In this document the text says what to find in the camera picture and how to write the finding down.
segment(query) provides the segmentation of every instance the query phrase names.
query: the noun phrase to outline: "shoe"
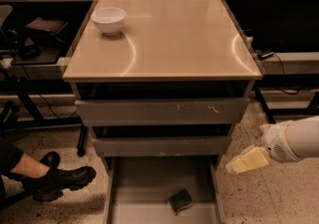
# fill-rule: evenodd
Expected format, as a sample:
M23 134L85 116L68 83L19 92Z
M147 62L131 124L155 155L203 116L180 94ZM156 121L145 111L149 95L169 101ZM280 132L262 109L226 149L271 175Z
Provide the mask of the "shoe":
M60 164L60 155L56 151L50 151L41 158L40 162L49 167L57 168ZM12 172L9 172L6 176L9 179L16 180L16 181L21 181L21 179L25 177L21 174L16 174Z
M50 168L41 178L22 179L23 188L33 195L38 202L51 202L63 195L62 190L71 191L87 186L96 177L96 170L90 166L83 166L75 170L61 170Z

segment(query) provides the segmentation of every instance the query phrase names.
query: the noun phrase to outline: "white bowl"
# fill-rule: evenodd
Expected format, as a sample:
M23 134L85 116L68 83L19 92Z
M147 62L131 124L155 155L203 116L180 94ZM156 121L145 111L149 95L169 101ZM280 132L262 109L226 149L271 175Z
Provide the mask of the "white bowl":
M97 28L106 35L116 35L123 28L127 13L117 7L106 7L94 11L91 19Z

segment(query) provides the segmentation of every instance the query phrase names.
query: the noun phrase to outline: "cabinet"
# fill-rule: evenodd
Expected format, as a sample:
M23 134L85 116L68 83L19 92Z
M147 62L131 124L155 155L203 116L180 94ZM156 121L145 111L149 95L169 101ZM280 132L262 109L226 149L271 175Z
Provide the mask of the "cabinet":
M223 223L214 168L262 77L220 0L99 0L127 12L87 25L64 74L109 172L106 223ZM173 215L186 188L193 205Z

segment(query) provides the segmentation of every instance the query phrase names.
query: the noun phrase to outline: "shoe sole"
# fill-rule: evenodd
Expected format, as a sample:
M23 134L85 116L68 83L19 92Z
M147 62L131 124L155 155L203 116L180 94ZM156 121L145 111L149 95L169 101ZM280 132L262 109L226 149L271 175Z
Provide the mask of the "shoe sole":
M59 197L63 196L63 189L69 188L71 191L80 190L86 186L88 186L96 177L97 172L92 169L91 172L81 181L70 184L67 186L63 186L60 188L55 189L54 191L48 192L48 193L39 193L39 194L33 194L33 199L37 202L52 202L57 200Z

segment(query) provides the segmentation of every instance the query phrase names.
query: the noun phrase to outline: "floor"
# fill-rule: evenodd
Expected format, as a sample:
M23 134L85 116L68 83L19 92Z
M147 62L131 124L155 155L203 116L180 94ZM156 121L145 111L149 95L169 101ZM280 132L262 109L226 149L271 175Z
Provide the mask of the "floor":
M40 107L47 116L50 111ZM58 115L69 115L72 105L54 103ZM260 145L259 126L267 123L266 116L254 99L232 135L232 143L216 170L224 220L226 224L313 224L319 219L319 186L316 175L319 158L297 163L277 163L231 175L225 164L242 149L254 143ZM51 203L38 203L28 197L0 211L0 223L24 224L88 224L102 223L108 175L96 156L90 138L85 156L78 157L79 127L29 130L28 136L14 143L35 158L55 150L60 153L60 168L72 169L91 165L97 170L96 179L82 190L64 191L64 196ZM22 191L21 184L3 177L7 196Z

